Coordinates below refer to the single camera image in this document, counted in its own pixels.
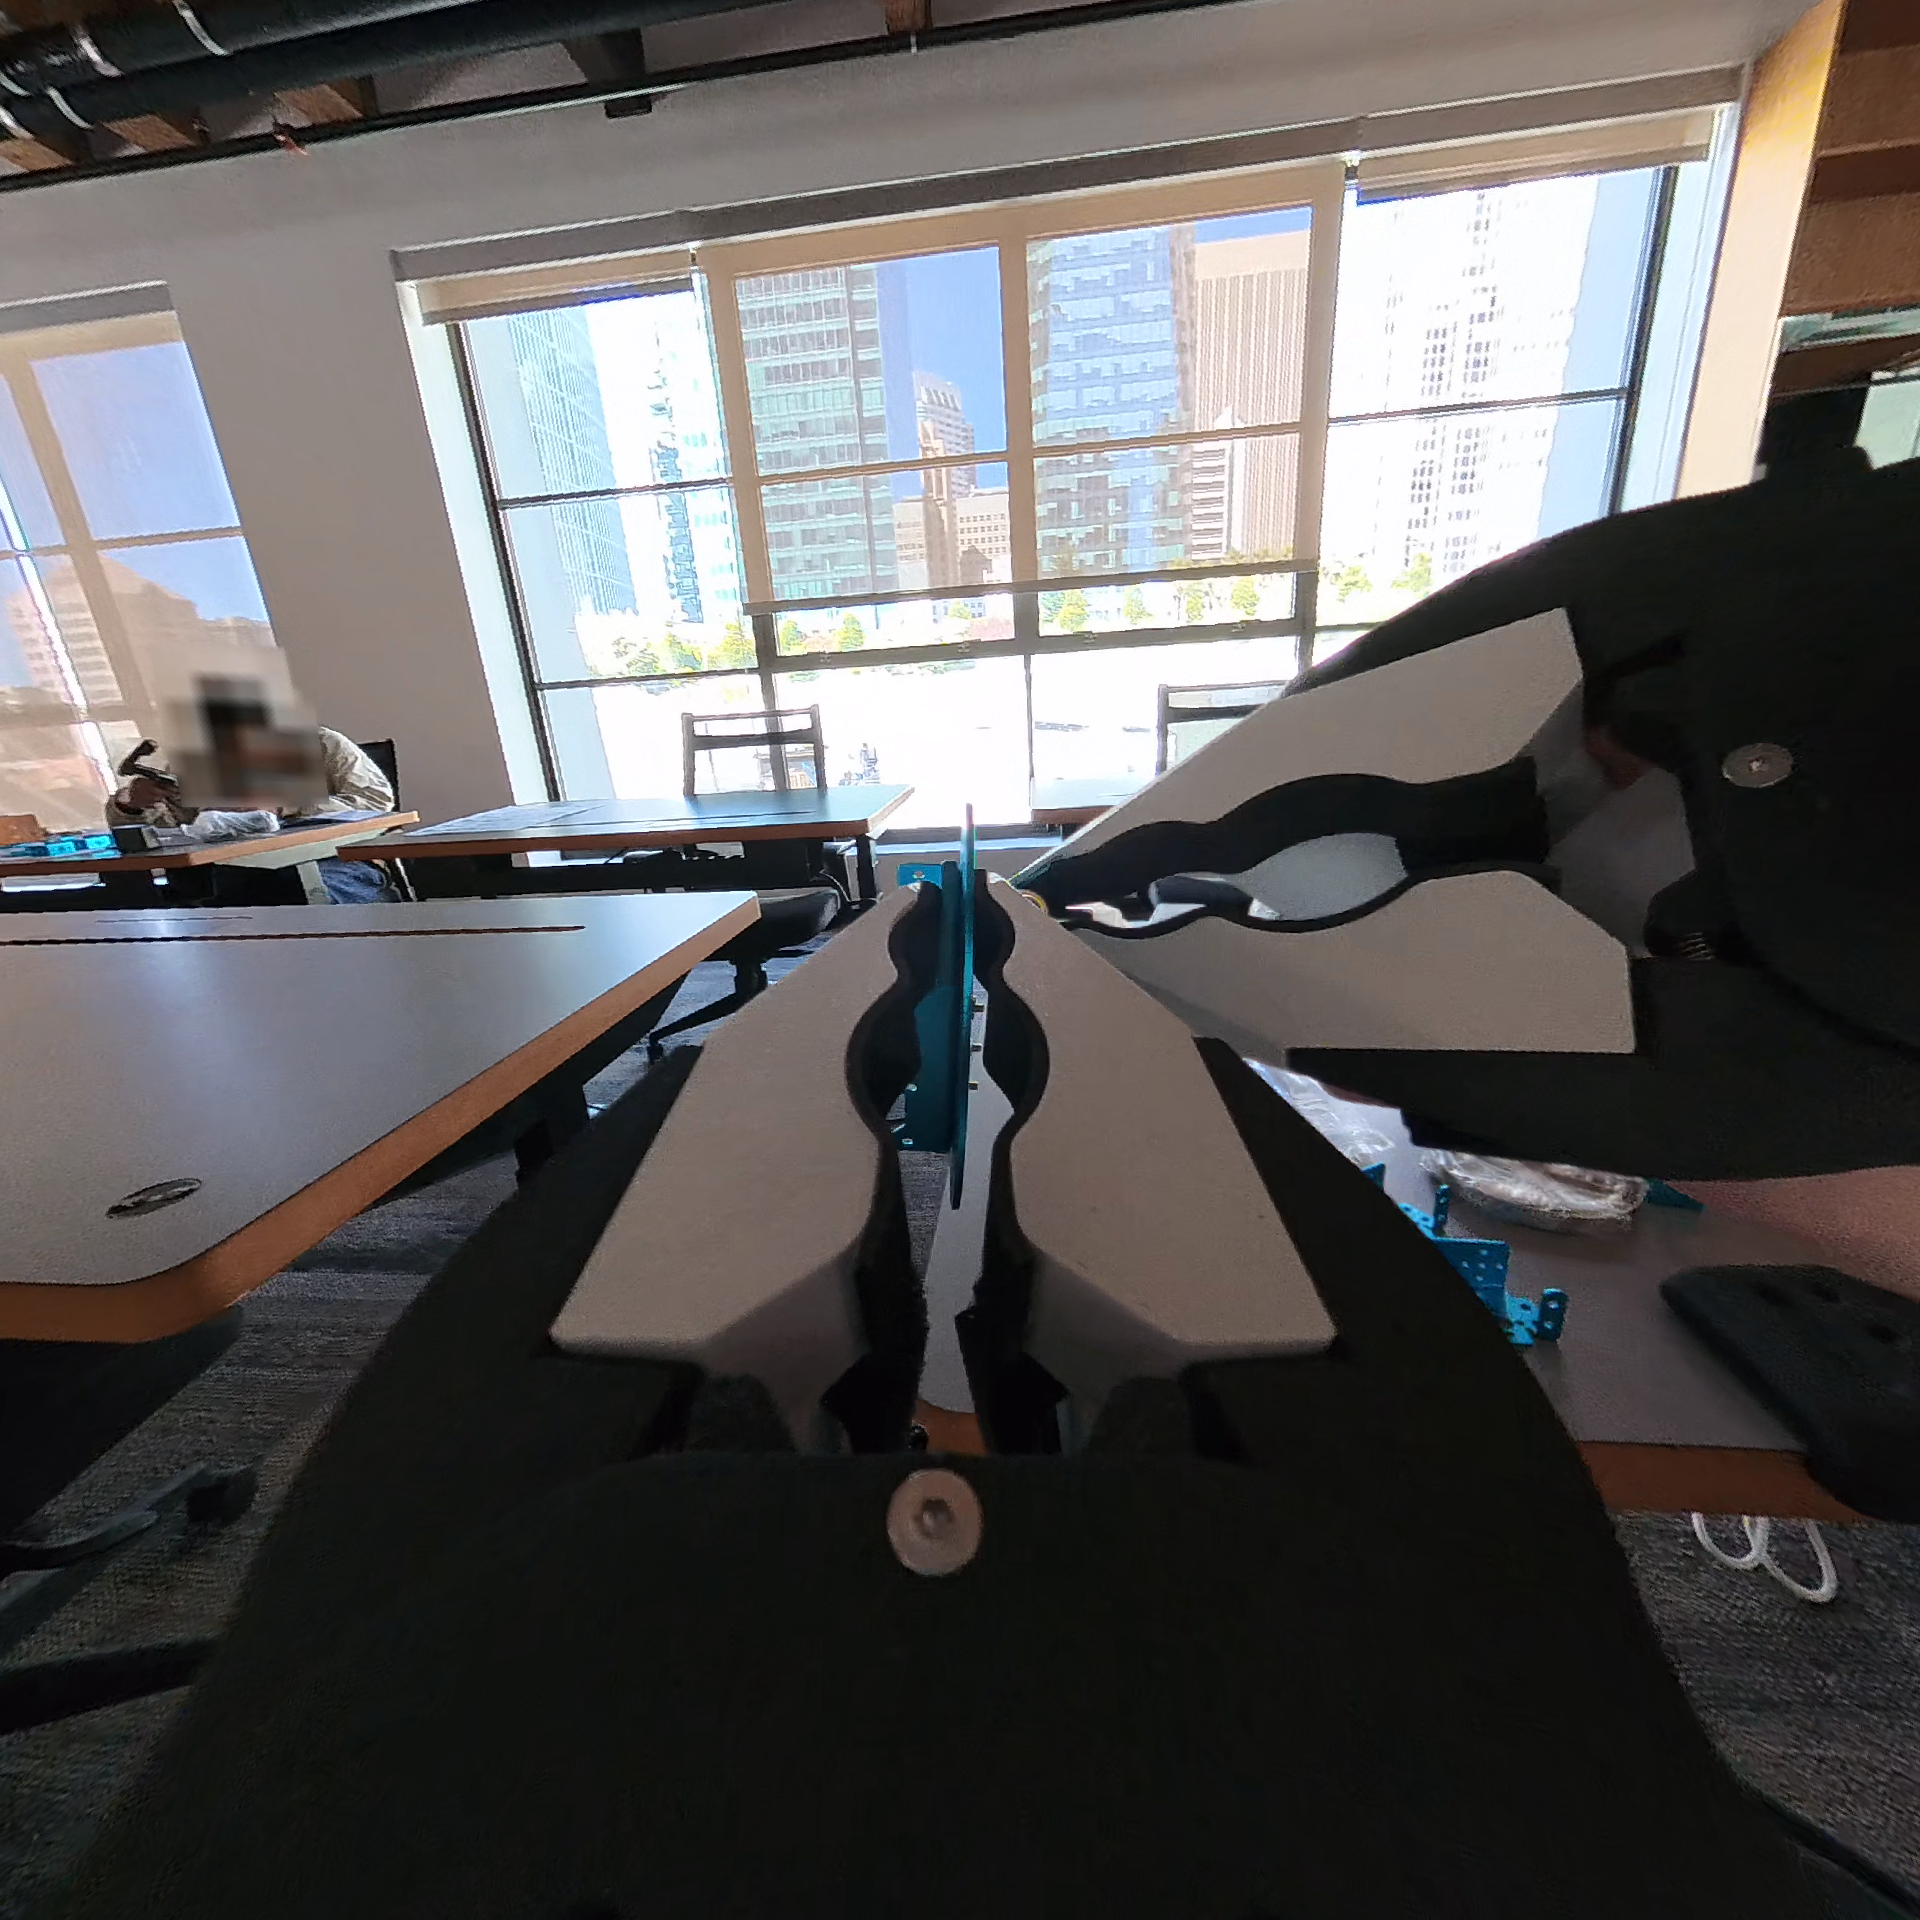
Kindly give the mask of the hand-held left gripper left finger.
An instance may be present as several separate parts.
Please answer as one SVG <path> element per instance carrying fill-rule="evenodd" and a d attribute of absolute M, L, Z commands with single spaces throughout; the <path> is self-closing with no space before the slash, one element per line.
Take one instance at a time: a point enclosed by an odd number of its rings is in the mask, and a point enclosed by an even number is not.
<path fill-rule="evenodd" d="M 933 887 L 890 891 L 711 1037 L 551 1326 L 758 1382 L 800 1446 L 914 1423 L 928 1310 L 887 1125 L 918 1065 Z"/>

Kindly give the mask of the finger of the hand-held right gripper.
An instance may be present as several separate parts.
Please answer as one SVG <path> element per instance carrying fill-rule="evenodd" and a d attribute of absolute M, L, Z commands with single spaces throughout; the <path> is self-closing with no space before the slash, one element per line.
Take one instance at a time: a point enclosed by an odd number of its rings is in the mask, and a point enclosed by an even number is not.
<path fill-rule="evenodd" d="M 1196 1037 L 1249 1059 L 1637 1048 L 1626 952 L 1517 872 L 1413 882 L 1328 929 L 1199 912 L 1077 936 Z"/>
<path fill-rule="evenodd" d="M 1201 750 L 1106 810 L 1025 870 L 1025 887 L 1062 881 L 1127 832 L 1221 825 L 1236 808 L 1312 777 L 1389 777 L 1431 784 L 1516 761 L 1574 722 L 1581 690 L 1560 609 L 1292 690 L 1255 709 Z"/>

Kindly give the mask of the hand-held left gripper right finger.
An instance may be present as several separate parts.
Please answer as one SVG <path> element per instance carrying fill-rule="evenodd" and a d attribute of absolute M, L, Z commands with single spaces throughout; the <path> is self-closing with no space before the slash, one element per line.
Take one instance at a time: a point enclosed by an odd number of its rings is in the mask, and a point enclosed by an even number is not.
<path fill-rule="evenodd" d="M 1188 1026 L 1001 881 L 975 881 L 975 979 L 1005 1104 L 975 1280 L 990 1450 L 1058 1453 L 1132 1382 L 1322 1354 L 1334 1321 Z"/>

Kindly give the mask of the dark slat-back chair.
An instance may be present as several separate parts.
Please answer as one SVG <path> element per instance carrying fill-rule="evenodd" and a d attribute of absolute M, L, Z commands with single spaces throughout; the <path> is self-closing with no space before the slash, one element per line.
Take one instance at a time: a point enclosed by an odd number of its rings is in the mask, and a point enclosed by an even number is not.
<path fill-rule="evenodd" d="M 1285 682 L 1160 686 L 1153 776 L 1164 777 L 1240 718 L 1277 701 L 1285 688 Z"/>
<path fill-rule="evenodd" d="M 688 712 L 681 769 L 688 798 L 826 790 L 821 709 Z"/>

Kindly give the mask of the plastic-wrapped round plate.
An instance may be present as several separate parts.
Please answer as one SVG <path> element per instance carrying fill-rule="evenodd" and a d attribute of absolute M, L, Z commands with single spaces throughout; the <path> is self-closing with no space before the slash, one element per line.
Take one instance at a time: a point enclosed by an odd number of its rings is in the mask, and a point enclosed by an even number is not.
<path fill-rule="evenodd" d="M 1633 1175 L 1462 1154 L 1425 1149 L 1421 1170 L 1447 1187 L 1454 1207 L 1469 1207 L 1505 1226 L 1567 1237 L 1622 1237 L 1647 1198 Z"/>

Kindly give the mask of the wooden shelf unit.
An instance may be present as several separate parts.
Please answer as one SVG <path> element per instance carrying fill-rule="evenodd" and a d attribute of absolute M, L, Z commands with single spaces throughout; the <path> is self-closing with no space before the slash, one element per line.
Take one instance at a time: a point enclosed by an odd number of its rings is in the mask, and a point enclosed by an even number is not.
<path fill-rule="evenodd" d="M 1852 2 L 1782 293 L 1772 399 L 1916 369 L 1918 6 Z"/>

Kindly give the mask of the tall city-view window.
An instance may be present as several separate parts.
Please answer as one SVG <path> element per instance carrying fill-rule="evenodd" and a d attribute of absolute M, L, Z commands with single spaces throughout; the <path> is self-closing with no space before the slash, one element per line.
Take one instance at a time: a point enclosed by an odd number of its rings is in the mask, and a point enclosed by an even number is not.
<path fill-rule="evenodd" d="M 1672 493 L 1721 168 L 1318 160 L 421 279 L 513 797 L 818 784 L 1018 821 L 1153 769 L 1164 686 L 1285 683 Z"/>

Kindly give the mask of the black perforated pad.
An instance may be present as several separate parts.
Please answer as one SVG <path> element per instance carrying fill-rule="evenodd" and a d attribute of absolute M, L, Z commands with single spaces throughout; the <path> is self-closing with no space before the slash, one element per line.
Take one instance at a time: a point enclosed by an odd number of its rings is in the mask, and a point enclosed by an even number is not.
<path fill-rule="evenodd" d="M 1871 1521 L 1918 1523 L 1918 1304 L 1826 1265 L 1672 1274 L 1663 1304 Z"/>

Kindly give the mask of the window with roller blind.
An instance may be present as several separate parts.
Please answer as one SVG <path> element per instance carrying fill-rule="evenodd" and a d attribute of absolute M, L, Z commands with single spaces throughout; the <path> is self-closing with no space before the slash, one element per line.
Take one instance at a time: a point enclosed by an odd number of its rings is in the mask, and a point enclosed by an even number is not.
<path fill-rule="evenodd" d="M 165 293 L 4 309 L 2 801 L 96 831 L 189 665 L 274 647 Z"/>

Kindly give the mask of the black ceiling pipe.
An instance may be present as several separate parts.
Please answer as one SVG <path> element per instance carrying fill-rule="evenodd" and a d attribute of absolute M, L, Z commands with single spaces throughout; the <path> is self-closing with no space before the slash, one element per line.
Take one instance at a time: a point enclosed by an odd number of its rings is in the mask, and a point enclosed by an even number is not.
<path fill-rule="evenodd" d="M 159 6 L 88 17 L 4 38 L 4 130 L 48 142 L 142 114 L 626 33 L 650 17 L 658 7 L 639 2 Z"/>

